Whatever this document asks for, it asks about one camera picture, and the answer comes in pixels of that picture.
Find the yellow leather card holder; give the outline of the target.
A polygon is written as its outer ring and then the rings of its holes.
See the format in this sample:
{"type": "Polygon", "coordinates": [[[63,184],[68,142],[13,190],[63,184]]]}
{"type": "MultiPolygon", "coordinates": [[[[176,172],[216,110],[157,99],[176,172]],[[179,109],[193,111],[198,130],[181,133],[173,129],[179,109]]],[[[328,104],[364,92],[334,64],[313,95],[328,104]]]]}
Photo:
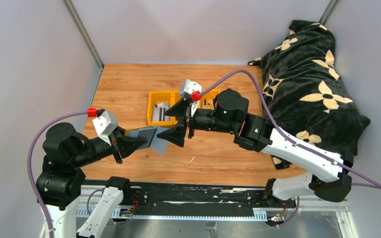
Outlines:
{"type": "Polygon", "coordinates": [[[137,150],[152,149],[160,157],[163,157],[167,151],[169,142],[157,137],[161,132],[168,130],[167,127],[161,126],[147,126],[142,128],[135,128],[126,131],[126,135],[133,138],[145,138],[147,143],[140,146],[137,150]]]}

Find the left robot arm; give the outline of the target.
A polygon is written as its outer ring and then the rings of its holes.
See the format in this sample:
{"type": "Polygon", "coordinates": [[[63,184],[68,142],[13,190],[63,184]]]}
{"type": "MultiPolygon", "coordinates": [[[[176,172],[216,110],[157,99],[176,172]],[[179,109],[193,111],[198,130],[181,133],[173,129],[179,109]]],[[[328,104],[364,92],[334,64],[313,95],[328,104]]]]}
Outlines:
{"type": "Polygon", "coordinates": [[[89,139],[68,122],[57,123],[47,131],[43,170],[36,180],[36,188],[40,195],[38,202],[44,205],[42,212],[49,238],[98,238],[118,205],[139,204],[129,179],[110,177],[94,211],[76,229],[76,211],[86,178],[81,167],[110,155],[120,163],[147,143],[145,138],[126,136],[119,126],[109,135],[109,140],[110,143],[99,137],[89,139]]]}

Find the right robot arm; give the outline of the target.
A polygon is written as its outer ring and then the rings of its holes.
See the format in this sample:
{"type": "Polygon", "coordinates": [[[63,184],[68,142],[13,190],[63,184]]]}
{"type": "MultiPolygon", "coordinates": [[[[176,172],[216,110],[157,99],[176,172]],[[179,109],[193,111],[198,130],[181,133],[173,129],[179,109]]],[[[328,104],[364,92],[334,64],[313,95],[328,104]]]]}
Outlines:
{"type": "Polygon", "coordinates": [[[167,110],[177,124],[157,136],[179,147],[196,130],[229,133],[239,147],[262,152],[306,170],[291,178],[271,178],[264,190],[264,202],[276,207],[293,197],[315,195],[330,202],[341,202],[351,191],[352,178],[344,157],[300,140],[274,126],[271,121],[250,114],[249,101],[237,91],[226,89],[214,99],[214,109],[191,110],[190,97],[180,99],[167,110]]]}

